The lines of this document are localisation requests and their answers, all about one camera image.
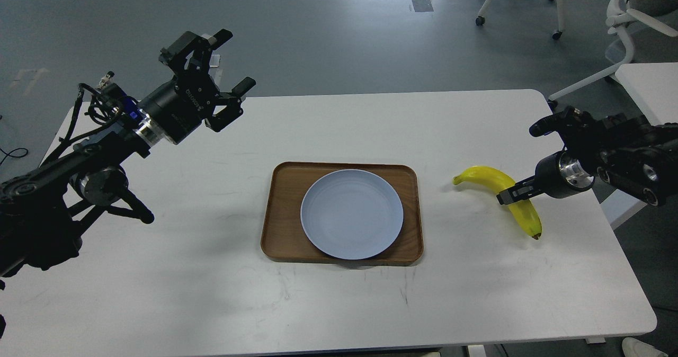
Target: robotic arm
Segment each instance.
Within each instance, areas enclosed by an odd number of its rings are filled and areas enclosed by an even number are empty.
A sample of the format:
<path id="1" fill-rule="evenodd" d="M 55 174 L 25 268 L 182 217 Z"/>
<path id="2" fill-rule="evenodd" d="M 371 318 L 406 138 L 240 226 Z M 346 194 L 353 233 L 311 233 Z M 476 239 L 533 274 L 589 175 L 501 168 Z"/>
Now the robotic arm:
<path id="1" fill-rule="evenodd" d="M 256 82 L 245 77 L 232 91 L 220 92 L 208 74 L 211 52 L 232 36 L 224 29 L 214 36 L 187 31 L 163 48 L 159 59 L 174 77 L 141 102 L 111 83 L 112 73 L 96 89 L 78 86 L 60 145 L 39 168 L 0 184 L 0 276 L 14 275 L 24 264 L 47 270 L 78 256 L 81 235 L 104 212 L 153 222 L 153 213 L 129 191 L 120 164 L 135 153 L 147 157 L 163 137 L 179 144 L 203 120 L 219 132 L 243 114 L 243 96 Z M 85 90 L 92 92 L 87 114 L 102 126 L 71 138 Z M 224 108 L 214 113 L 217 106 Z M 72 207 L 63 199 L 69 185 L 82 198 Z M 114 207 L 119 200 L 129 208 Z M 82 219 L 73 219 L 87 209 Z"/>
<path id="2" fill-rule="evenodd" d="M 538 120 L 533 137 L 557 132 L 564 150 L 543 158 L 534 176 L 501 191 L 501 204 L 546 193 L 564 198 L 589 190 L 594 176 L 615 188 L 661 206 L 678 193 L 678 124 L 652 126 L 645 116 L 628 120 L 622 113 L 594 120 L 588 112 L 567 106 Z"/>

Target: black cable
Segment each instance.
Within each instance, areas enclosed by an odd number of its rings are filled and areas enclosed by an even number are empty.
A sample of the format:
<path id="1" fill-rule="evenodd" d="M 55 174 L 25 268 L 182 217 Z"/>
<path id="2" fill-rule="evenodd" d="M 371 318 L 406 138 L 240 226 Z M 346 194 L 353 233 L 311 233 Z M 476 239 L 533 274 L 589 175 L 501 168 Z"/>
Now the black cable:
<path id="1" fill-rule="evenodd" d="M 84 90 L 92 92 L 92 99 L 95 99 L 98 95 L 101 93 L 94 88 L 88 86 L 87 84 L 80 83 L 78 84 L 78 97 L 75 99 L 75 104 L 73 105 L 73 115 L 70 118 L 70 125 L 68 125 L 68 131 L 66 132 L 65 138 L 60 138 L 60 144 L 56 149 L 54 149 L 51 154 L 49 154 L 48 157 L 44 159 L 44 162 L 42 165 L 52 162 L 53 160 L 57 159 L 61 154 L 68 148 L 69 146 L 73 145 L 75 142 L 78 142 L 82 140 L 83 138 L 90 137 L 92 135 L 96 135 L 97 133 L 101 132 L 102 130 L 105 130 L 109 128 L 111 125 L 113 125 L 123 114 L 123 104 L 120 101 L 114 100 L 117 104 L 117 111 L 116 113 L 112 116 L 112 118 L 109 121 L 106 121 L 104 125 L 101 125 L 99 128 L 95 130 L 90 130 L 89 132 L 83 133 L 82 135 L 79 135 L 77 137 L 71 138 L 73 135 L 73 130 L 75 130 L 75 124 L 78 120 L 78 115 L 80 114 L 80 108 L 82 107 L 83 103 L 83 96 L 85 94 Z M 133 99 L 135 103 L 138 104 L 138 101 L 134 99 L 131 96 L 124 96 L 123 99 L 125 98 L 130 98 Z"/>
<path id="2" fill-rule="evenodd" d="M 12 154 L 12 153 L 17 152 L 17 151 L 24 151 L 24 154 L 19 155 L 19 156 L 16 156 L 16 155 L 13 155 L 13 154 Z M 8 157 L 11 157 L 11 158 L 21 158 L 21 157 L 26 157 L 26 155 L 29 154 L 29 150 L 26 149 L 26 148 L 14 148 L 14 149 L 12 149 L 12 150 L 9 151 L 9 152 L 3 151 L 3 149 L 0 148 L 0 152 L 2 152 L 2 153 L 5 155 L 5 157 L 2 157 L 2 159 L 0 159 L 0 165 L 2 165 L 2 163 L 5 162 L 5 160 L 6 160 Z"/>
<path id="3" fill-rule="evenodd" d="M 499 344 L 499 346 L 502 347 L 502 350 L 504 351 L 504 355 L 506 357 L 509 357 L 509 353 L 506 351 L 506 347 L 504 346 L 504 344 L 501 343 L 501 344 Z"/>

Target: scratch mark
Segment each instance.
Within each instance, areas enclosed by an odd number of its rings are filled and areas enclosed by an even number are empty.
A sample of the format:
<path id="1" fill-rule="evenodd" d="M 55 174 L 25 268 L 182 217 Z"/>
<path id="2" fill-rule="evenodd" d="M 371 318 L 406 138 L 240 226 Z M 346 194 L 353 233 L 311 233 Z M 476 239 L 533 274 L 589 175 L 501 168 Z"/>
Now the scratch mark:
<path id="1" fill-rule="evenodd" d="M 44 294 L 44 293 L 47 292 L 48 290 L 49 290 L 49 289 L 44 289 L 42 292 L 40 292 L 40 293 L 37 294 L 36 296 L 31 297 L 30 299 L 26 300 L 24 303 L 28 303 L 29 301 L 36 300 L 38 297 L 40 297 L 42 294 Z"/>
<path id="2" fill-rule="evenodd" d="M 405 305 L 409 307 L 409 302 L 407 301 L 407 291 L 400 289 L 400 296 L 405 300 Z"/>

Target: screw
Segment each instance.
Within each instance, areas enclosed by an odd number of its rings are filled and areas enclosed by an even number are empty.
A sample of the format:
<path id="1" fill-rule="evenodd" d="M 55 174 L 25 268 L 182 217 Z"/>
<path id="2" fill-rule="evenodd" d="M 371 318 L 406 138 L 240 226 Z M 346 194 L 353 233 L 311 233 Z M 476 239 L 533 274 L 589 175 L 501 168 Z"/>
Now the screw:
<path id="1" fill-rule="evenodd" d="M 659 201 L 657 200 L 657 196 L 654 194 L 652 190 L 649 190 L 648 188 L 643 189 L 643 195 L 645 196 L 645 202 L 649 203 L 653 207 L 659 204 Z"/>
<path id="2" fill-rule="evenodd" d="M 598 168 L 596 169 L 596 172 L 598 172 L 598 176 L 601 180 L 605 181 L 606 183 L 610 183 L 610 175 L 608 174 L 608 171 L 603 168 Z"/>
<path id="3" fill-rule="evenodd" d="M 85 149 L 83 149 L 83 152 L 85 152 L 85 154 L 92 154 L 94 152 L 97 152 L 99 149 L 100 149 L 99 145 L 92 144 L 87 145 Z"/>
<path id="4" fill-rule="evenodd" d="M 603 163 L 607 164 L 608 163 L 608 156 L 610 155 L 610 152 L 608 151 L 600 151 L 600 159 L 603 161 Z"/>
<path id="5" fill-rule="evenodd" d="M 643 164 L 643 173 L 645 173 L 645 176 L 650 181 L 656 182 L 659 179 L 659 176 L 657 175 L 656 171 L 654 171 L 654 169 L 650 165 Z"/>
<path id="6" fill-rule="evenodd" d="M 34 183 L 24 183 L 23 185 L 19 185 L 15 190 L 14 194 L 15 195 L 26 195 L 34 191 L 36 188 Z"/>

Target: shoe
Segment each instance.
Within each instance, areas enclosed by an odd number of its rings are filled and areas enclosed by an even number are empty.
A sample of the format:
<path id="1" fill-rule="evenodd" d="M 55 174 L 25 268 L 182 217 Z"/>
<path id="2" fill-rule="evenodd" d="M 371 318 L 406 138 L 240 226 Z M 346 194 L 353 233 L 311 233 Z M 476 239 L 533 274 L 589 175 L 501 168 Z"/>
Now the shoe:
<path id="1" fill-rule="evenodd" d="M 627 337 L 622 340 L 625 357 L 668 357 L 668 354 L 656 350 L 652 345 Z"/>

